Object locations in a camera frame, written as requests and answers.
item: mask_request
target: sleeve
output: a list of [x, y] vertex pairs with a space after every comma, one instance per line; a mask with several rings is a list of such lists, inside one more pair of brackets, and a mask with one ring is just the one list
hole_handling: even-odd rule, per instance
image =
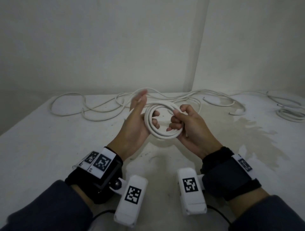
[[33, 202], [11, 214], [1, 231], [85, 231], [93, 214], [65, 182], [54, 182]]
[[305, 230], [305, 222], [278, 196], [269, 196], [244, 212], [229, 231]]

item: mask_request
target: white table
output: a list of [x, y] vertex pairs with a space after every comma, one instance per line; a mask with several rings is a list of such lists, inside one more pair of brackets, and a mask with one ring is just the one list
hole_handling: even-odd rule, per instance
[[[288, 95], [303, 104], [300, 97]], [[97, 105], [113, 95], [87, 96]], [[201, 115], [220, 142], [239, 152], [257, 173], [271, 194], [282, 197], [305, 219], [305, 123], [294, 123], [278, 117], [276, 103], [260, 95], [238, 95], [248, 112], [231, 116], [235, 109], [204, 104]], [[57, 117], [44, 103], [0, 137], [1, 225], [12, 212], [24, 207], [57, 179], [65, 179], [71, 166], [96, 147], [107, 145], [118, 133], [128, 110], [118, 117], [91, 122], [81, 115]], [[55, 105], [58, 112], [78, 111], [79, 96], [66, 96]], [[89, 112], [92, 117], [101, 114]], [[169, 124], [170, 115], [161, 112], [160, 124]], [[143, 147], [126, 160], [124, 177], [137, 174], [149, 184], [135, 230], [227, 230], [227, 223], [214, 211], [205, 215], [184, 217], [180, 208], [176, 170], [193, 167], [199, 173], [201, 160], [178, 140], [161, 141], [149, 137]], [[96, 212], [115, 209], [120, 197], [114, 196]], [[208, 204], [218, 207], [231, 221], [234, 216], [223, 200], [206, 196]], [[105, 214], [94, 223], [94, 230], [125, 230]]]

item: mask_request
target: black cable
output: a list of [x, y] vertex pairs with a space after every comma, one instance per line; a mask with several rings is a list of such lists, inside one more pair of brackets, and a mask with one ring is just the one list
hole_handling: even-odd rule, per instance
[[98, 215], [96, 215], [96, 216], [92, 219], [92, 222], [93, 222], [95, 219], [97, 219], [100, 215], [103, 215], [103, 214], [108, 213], [108, 212], [110, 212], [110, 213], [115, 213], [115, 209], [108, 209], [108, 210], [105, 210], [105, 211], [103, 211], [103, 212], [100, 212]]
[[210, 205], [206, 205], [206, 207], [207, 208], [210, 208], [210, 209], [212, 209], [212, 210], [215, 210], [216, 212], [218, 212], [228, 223], [229, 223], [229, 225], [231, 225], [231, 222], [229, 221], [229, 219], [228, 218], [226, 218], [225, 217], [225, 215], [223, 215], [223, 213], [222, 212], [220, 212], [218, 209], [216, 209], [216, 208], [214, 208], [213, 206], [210, 206]]

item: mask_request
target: white camera housing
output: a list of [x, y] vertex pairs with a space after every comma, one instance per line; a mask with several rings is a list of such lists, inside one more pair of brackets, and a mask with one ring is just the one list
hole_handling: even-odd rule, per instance
[[202, 176], [192, 168], [177, 170], [180, 200], [184, 215], [202, 214], [207, 212], [206, 201], [202, 190]]
[[122, 196], [114, 214], [114, 221], [133, 228], [138, 219], [148, 180], [138, 175], [130, 177], [128, 183], [121, 178], [119, 180], [122, 183], [120, 189], [114, 190], [110, 187]]

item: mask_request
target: hand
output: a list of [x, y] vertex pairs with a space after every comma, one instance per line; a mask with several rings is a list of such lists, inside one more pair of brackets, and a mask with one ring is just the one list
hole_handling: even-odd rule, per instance
[[191, 105], [183, 104], [180, 109], [188, 115], [175, 109], [174, 116], [170, 120], [172, 123], [167, 128], [167, 131], [181, 129], [181, 123], [184, 122], [184, 129], [177, 139], [201, 159], [222, 147], [222, 144], [213, 136], [203, 118]]
[[[150, 134], [144, 123], [144, 114], [141, 114], [147, 102], [146, 94], [147, 90], [143, 90], [132, 99], [129, 110], [131, 111], [133, 109], [132, 113], [125, 120], [118, 135], [107, 145], [123, 161], [132, 156], [143, 145]], [[154, 111], [152, 116], [159, 115], [160, 113], [158, 111]], [[157, 119], [153, 119], [152, 124], [157, 129], [160, 128]]]

